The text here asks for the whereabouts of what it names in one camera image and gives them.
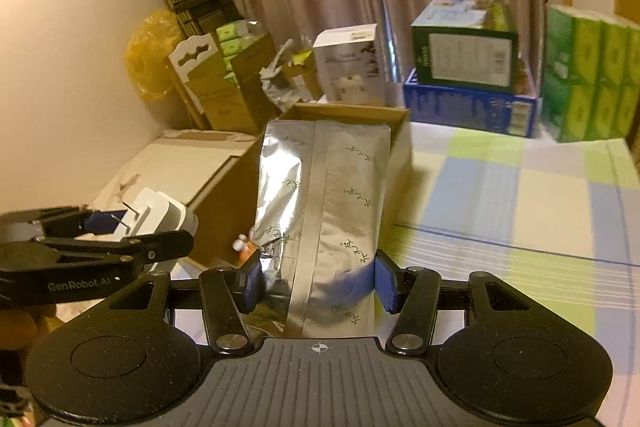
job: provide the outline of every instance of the green product box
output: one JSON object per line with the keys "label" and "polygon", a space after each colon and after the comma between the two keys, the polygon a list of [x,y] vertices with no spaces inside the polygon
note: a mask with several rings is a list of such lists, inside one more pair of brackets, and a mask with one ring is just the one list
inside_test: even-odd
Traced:
{"label": "green product box", "polygon": [[222,48],[222,54],[225,57],[231,57],[232,55],[238,55],[242,51],[242,40],[233,39],[232,41],[220,42]]}
{"label": "green product box", "polygon": [[246,20],[230,22],[229,24],[220,26],[220,28],[216,30],[218,40],[220,40],[220,42],[227,42],[238,39],[242,36],[247,35],[249,32],[249,24]]}
{"label": "green product box", "polygon": [[542,120],[559,142],[584,139],[591,116],[595,86],[569,84],[550,70],[542,84]]}
{"label": "green product box", "polygon": [[606,140],[611,137],[620,91],[619,86],[596,87],[585,140]]}
{"label": "green product box", "polygon": [[586,12],[586,14],[602,22],[602,38],[593,112],[585,139],[606,140],[612,136],[622,93],[630,29],[624,21],[619,19],[594,12]]}
{"label": "green product box", "polygon": [[624,86],[620,90],[618,111],[611,129],[611,138],[626,138],[634,122],[638,100],[640,99],[640,87]]}
{"label": "green product box", "polygon": [[234,70],[234,67],[233,67],[233,65],[231,64],[231,59],[232,59],[232,58],[234,58],[234,57],[238,57],[238,54],[235,54],[235,55],[229,55],[228,57],[225,57],[225,58],[224,58],[224,60],[225,60],[225,66],[226,66],[226,70],[227,70],[227,71],[233,71],[233,70]]}
{"label": "green product box", "polygon": [[419,84],[514,92],[518,32],[507,5],[434,0],[412,35]]}
{"label": "green product box", "polygon": [[561,80],[594,86],[600,65],[602,22],[565,6],[550,6],[546,14],[546,61]]}
{"label": "green product box", "polygon": [[612,138],[626,138],[629,134],[640,98],[640,26],[622,18],[620,21],[629,27],[629,45]]}
{"label": "green product box", "polygon": [[238,79],[236,78],[236,74],[235,73],[228,73],[224,76],[224,79],[227,82],[230,82],[231,84],[235,84],[236,86],[238,85]]}

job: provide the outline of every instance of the silver foil bag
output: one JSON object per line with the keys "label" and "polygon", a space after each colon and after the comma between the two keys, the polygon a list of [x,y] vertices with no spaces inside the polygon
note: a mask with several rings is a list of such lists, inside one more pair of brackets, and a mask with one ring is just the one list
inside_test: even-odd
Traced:
{"label": "silver foil bag", "polygon": [[268,124],[253,239],[267,296],[249,325],[286,337],[373,334],[390,141],[386,125]]}

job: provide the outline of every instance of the box label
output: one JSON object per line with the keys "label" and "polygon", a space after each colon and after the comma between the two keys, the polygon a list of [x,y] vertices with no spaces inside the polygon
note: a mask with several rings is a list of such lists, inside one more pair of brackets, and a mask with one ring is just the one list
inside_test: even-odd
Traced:
{"label": "box label", "polygon": [[510,40],[432,33],[429,44],[433,78],[500,87],[510,85]]}
{"label": "box label", "polygon": [[509,123],[509,134],[514,136],[527,136],[529,122],[531,121],[531,110],[533,105],[526,102],[511,103],[511,121]]}

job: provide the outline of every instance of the metal screw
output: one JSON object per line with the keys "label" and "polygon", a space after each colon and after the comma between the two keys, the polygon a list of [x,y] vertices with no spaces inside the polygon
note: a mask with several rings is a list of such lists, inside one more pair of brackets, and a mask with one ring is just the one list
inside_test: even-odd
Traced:
{"label": "metal screw", "polygon": [[248,344],[248,340],[244,335],[238,335],[237,333],[230,333],[228,335],[222,335],[216,339],[216,344],[222,349],[241,349]]}
{"label": "metal screw", "polygon": [[113,219],[115,219],[118,223],[120,223],[125,229],[127,229],[127,233],[131,232],[131,227],[129,225],[127,225],[127,223],[125,223],[123,220],[118,219],[116,216],[114,216],[113,214],[111,214],[111,217],[113,217]]}
{"label": "metal screw", "polygon": [[136,214],[136,219],[138,219],[140,217],[140,213],[139,211],[137,211],[135,208],[133,208],[132,206],[129,206],[127,203],[125,203],[124,201],[120,200],[120,203],[122,203],[124,206],[126,206],[131,212],[133,212],[134,214]]}
{"label": "metal screw", "polygon": [[394,336],[391,343],[398,349],[409,351],[411,349],[418,349],[418,347],[422,345],[422,339],[413,333],[402,333],[401,335]]}

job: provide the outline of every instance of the table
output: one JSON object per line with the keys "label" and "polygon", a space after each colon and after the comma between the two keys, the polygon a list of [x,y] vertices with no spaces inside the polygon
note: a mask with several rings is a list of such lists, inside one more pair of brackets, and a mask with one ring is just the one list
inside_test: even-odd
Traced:
{"label": "table", "polygon": [[[414,173],[382,238],[387,253],[443,279],[492,272],[595,337],[614,366],[598,418],[637,427],[640,182],[625,142],[417,123],[412,133]],[[377,324],[382,335],[390,327]],[[459,327],[462,317],[449,317],[436,337]]]}

